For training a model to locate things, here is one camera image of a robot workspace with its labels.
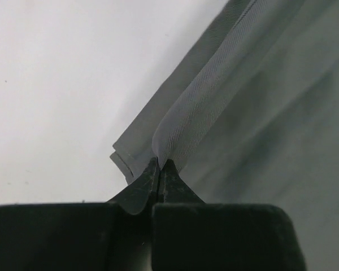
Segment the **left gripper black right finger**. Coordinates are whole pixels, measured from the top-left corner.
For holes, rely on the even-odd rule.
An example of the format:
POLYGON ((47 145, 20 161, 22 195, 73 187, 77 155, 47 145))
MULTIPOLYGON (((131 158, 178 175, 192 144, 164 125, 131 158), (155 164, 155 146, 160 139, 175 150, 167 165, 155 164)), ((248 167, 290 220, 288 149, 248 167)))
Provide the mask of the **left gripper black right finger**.
POLYGON ((172 160, 152 212, 153 270, 306 270, 290 217, 269 204, 206 204, 172 160))

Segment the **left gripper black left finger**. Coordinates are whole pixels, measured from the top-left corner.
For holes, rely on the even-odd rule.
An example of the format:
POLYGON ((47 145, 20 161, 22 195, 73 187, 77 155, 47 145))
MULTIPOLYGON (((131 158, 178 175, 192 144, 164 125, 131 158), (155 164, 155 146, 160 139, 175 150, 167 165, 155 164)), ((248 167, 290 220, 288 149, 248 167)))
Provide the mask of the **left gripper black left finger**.
POLYGON ((0 270, 150 270, 160 169, 102 203, 0 206, 0 270))

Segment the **grey skirt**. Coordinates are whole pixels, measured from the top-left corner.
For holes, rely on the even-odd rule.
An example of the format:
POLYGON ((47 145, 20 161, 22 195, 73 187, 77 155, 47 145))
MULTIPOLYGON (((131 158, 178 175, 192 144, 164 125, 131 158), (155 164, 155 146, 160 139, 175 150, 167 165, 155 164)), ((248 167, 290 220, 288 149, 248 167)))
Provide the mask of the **grey skirt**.
POLYGON ((211 203, 271 203, 308 270, 339 270, 339 1, 227 1, 114 143, 211 203))

